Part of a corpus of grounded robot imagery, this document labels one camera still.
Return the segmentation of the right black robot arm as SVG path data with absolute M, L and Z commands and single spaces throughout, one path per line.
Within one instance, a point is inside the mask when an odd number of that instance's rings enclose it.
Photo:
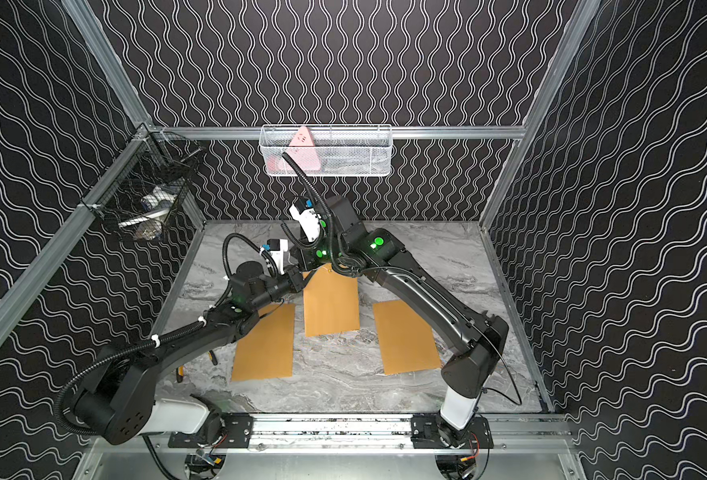
M 317 230 L 303 238 L 285 232 L 297 266 L 307 274 L 327 265 L 347 278 L 365 277 L 395 294 L 443 339 L 453 355 L 441 368 L 447 393 L 435 420 L 437 437 L 447 447 L 462 446 L 471 435 L 469 424 L 485 382 L 503 358 L 507 322 L 455 298 L 419 265 L 395 234 L 383 228 L 367 230 L 347 198 L 323 198 L 289 153 L 282 158 L 305 189 L 293 204 L 293 216 L 302 221 L 304 214 L 310 214 Z

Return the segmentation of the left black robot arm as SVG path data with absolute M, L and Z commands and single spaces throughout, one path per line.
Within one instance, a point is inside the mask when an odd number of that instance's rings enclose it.
M 55 398 L 54 419 L 65 432 L 120 445 L 164 431 L 210 437 L 218 410 L 204 400 L 177 407 L 159 400 L 160 377 L 218 347 L 245 338 L 288 297 L 302 292 L 316 262 L 303 250 L 281 250 L 277 239 L 251 248 L 261 257 L 224 265 L 225 292 L 190 324 L 135 344 L 105 347 Z

